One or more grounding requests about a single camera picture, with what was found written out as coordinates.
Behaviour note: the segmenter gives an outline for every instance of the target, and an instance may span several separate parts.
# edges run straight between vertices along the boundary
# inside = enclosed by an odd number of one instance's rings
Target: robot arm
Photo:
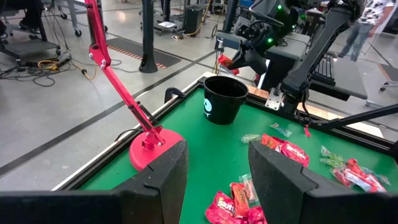
[[[279,45],[285,35],[292,32],[299,18],[293,6],[305,9],[313,8],[320,0],[258,0],[250,8],[258,20],[250,22],[239,18],[235,26],[235,34],[247,39],[233,58],[230,69],[250,66],[256,73],[267,71],[265,65],[266,50]],[[335,38],[357,20],[364,9],[365,0],[332,0],[328,4],[325,28],[313,44],[299,68],[290,71],[282,82],[281,90],[287,96],[286,105],[293,103],[288,113],[295,110],[298,102],[305,100],[310,85],[309,73],[320,62]]]
[[[147,133],[147,139],[145,140],[144,144],[146,144],[148,148],[151,148],[151,146],[154,145],[165,144],[165,140],[159,134],[162,127],[158,126],[155,128],[152,125],[145,113],[141,110],[140,106],[136,103],[134,98],[128,92],[126,87],[124,87],[110,66],[111,58],[108,53],[108,46],[106,45],[100,9],[96,0],[85,0],[85,3],[91,34],[91,45],[89,48],[90,58],[93,59],[95,63],[102,69],[106,77],[112,83],[113,87],[119,93],[120,97],[127,104],[128,108],[141,124],[142,128],[144,128],[144,131]]]

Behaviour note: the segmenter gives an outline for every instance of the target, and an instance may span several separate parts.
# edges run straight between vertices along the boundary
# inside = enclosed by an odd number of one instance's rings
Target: machine
[[[326,14],[325,28],[315,41],[307,56],[287,74],[278,74],[278,77],[267,77],[265,82],[273,88],[278,87],[285,95],[283,110],[294,113],[299,102],[308,98],[308,88],[311,77],[309,74],[319,64],[335,38],[356,21],[364,9],[363,0],[330,1]],[[256,18],[251,22],[239,18],[234,33],[248,41],[241,42],[240,48],[233,58],[230,69],[250,66],[256,73],[267,72],[264,59],[266,50],[279,45],[285,35],[291,32],[299,18],[295,7],[310,9],[318,1],[278,1],[258,0],[249,10]]]

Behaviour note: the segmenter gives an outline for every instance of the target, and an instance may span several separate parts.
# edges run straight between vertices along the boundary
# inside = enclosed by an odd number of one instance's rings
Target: candy bag
[[[337,160],[334,160],[334,159],[321,158],[320,161],[321,161],[321,163],[328,164],[329,166],[331,166],[333,168],[344,167],[344,165],[345,165],[344,162],[337,161]]]
[[[222,191],[217,192],[213,203],[205,211],[207,220],[212,224],[241,224],[234,214],[234,201]]]
[[[244,191],[244,184],[232,183],[231,195],[235,203],[235,216],[236,218],[248,217],[249,203]]]
[[[379,175],[376,172],[374,172],[373,170],[368,169],[366,167],[360,167],[360,168],[365,174],[372,174],[373,176],[375,176],[375,178],[378,181],[380,181],[381,183],[391,185],[390,182],[388,181],[388,178],[385,175]]]
[[[372,174],[369,174],[366,177],[366,180],[369,180],[370,182],[372,182],[375,186],[376,186],[376,192],[387,192],[385,190],[385,188],[380,184],[380,182],[376,179],[375,176],[373,176]]]
[[[239,177],[239,181],[244,184],[244,191],[249,203],[257,202],[259,198],[257,197],[256,190],[254,190],[253,180],[250,174],[245,174]]]
[[[261,206],[254,206],[248,211],[249,224],[267,224],[267,220],[262,212]]]
[[[230,70],[230,69],[229,69],[229,66],[231,66],[232,62],[233,62],[233,61],[232,61],[231,59],[229,59],[227,56],[225,56],[225,55],[223,55],[223,54],[221,54],[221,55],[218,57],[218,63],[220,63],[222,66],[226,67],[228,70]],[[235,68],[235,69],[230,70],[230,72],[231,72],[233,75],[237,75],[237,74],[239,74],[239,69],[238,69],[238,68]]]
[[[330,152],[325,146],[321,146],[321,153],[323,156],[329,157],[329,159],[343,162],[343,156]]]
[[[308,167],[310,163],[310,157],[305,153],[303,149],[296,146],[295,144],[273,137],[280,143],[280,153],[293,159],[296,162],[301,163],[303,166]]]
[[[271,125],[271,127],[274,128],[275,130],[277,130],[278,132],[280,132],[281,134],[283,134],[283,135],[284,135],[285,137],[287,137],[287,138],[288,138],[290,135],[293,134],[292,131],[289,131],[289,130],[286,129],[286,128],[281,128],[281,127],[279,126],[278,123],[274,123],[273,125]]]
[[[346,167],[363,177],[365,176],[365,173],[359,167],[358,161],[356,159],[348,159],[346,162]]]
[[[241,138],[241,141],[243,143],[249,143],[251,141],[260,141],[260,140],[261,140],[261,135],[259,134],[245,134]]]
[[[358,185],[366,192],[377,192],[378,187],[371,179],[366,179],[363,176],[353,172],[350,169],[344,169],[344,177],[351,181],[352,183]]]
[[[270,149],[280,152],[280,147],[279,147],[280,142],[276,140],[276,138],[271,137],[267,134],[262,135],[261,144],[267,146]]]
[[[352,183],[350,180],[348,180],[345,176],[344,176],[344,170],[346,168],[344,167],[340,167],[337,169],[331,169],[330,172],[331,174],[333,174],[336,179],[338,179],[340,181],[341,184],[343,184],[346,187],[352,187],[354,185],[354,183]]]

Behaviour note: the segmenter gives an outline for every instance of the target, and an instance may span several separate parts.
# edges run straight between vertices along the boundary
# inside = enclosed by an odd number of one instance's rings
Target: black pole
[[[231,32],[233,21],[235,18],[236,8],[239,0],[228,0],[228,10],[226,11],[223,32]]]
[[[154,2],[142,0],[142,61],[139,71],[143,73],[157,72],[154,59]]]
[[[327,128],[327,129],[332,129],[332,128],[342,127],[342,126],[346,126],[346,125],[353,124],[353,123],[367,121],[367,120],[373,119],[373,118],[380,118],[382,116],[387,116],[387,115],[394,114],[394,113],[398,113],[398,104],[385,106],[380,109],[355,114],[355,115],[348,116],[348,117],[341,118],[341,119],[336,119],[336,120],[330,121],[328,123],[322,124],[322,127]]]

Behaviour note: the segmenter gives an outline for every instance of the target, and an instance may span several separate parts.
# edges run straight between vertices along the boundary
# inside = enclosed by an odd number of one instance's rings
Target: jeans
[[[8,0],[7,7],[17,10],[26,9],[25,17],[21,22],[31,28],[39,28],[40,16],[43,11],[41,0]]]
[[[362,46],[365,43],[365,40],[368,38],[369,32],[372,30],[373,26],[374,25],[372,24],[356,22],[340,55],[347,55],[352,47],[353,53],[351,54],[351,60],[356,62],[359,57],[359,53],[361,53]]]

